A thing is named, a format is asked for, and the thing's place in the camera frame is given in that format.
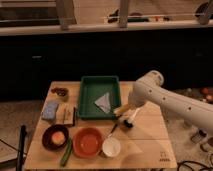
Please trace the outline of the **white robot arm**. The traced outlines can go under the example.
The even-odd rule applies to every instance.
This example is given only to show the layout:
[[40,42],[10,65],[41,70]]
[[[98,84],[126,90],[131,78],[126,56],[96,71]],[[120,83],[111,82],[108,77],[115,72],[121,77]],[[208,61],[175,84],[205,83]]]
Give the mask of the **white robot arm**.
[[141,107],[150,101],[213,134],[213,105],[168,91],[162,88],[163,83],[164,77],[159,71],[149,71],[133,83],[128,103]]

